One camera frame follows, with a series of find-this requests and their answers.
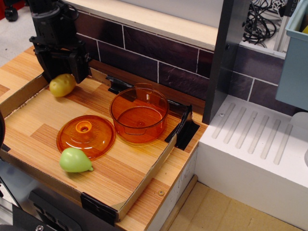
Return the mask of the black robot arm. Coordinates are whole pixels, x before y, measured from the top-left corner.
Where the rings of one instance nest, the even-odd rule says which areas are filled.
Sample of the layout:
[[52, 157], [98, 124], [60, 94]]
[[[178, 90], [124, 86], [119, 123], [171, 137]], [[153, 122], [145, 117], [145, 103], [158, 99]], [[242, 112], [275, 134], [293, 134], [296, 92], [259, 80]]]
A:
[[85, 42], [77, 37], [78, 10], [61, 0], [29, 0], [28, 4], [36, 31], [29, 41], [46, 81], [71, 74], [81, 83], [89, 75], [90, 56]]

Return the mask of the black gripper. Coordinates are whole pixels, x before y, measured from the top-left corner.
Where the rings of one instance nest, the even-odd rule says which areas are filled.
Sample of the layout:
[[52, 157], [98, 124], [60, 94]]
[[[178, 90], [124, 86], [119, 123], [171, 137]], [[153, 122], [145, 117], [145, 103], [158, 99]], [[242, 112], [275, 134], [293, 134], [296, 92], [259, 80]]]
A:
[[78, 10], [33, 9], [31, 16], [36, 36], [29, 40], [35, 47], [46, 81], [50, 83], [61, 74], [69, 74], [71, 69], [76, 83], [81, 83], [89, 75], [91, 58], [85, 42], [77, 38]]

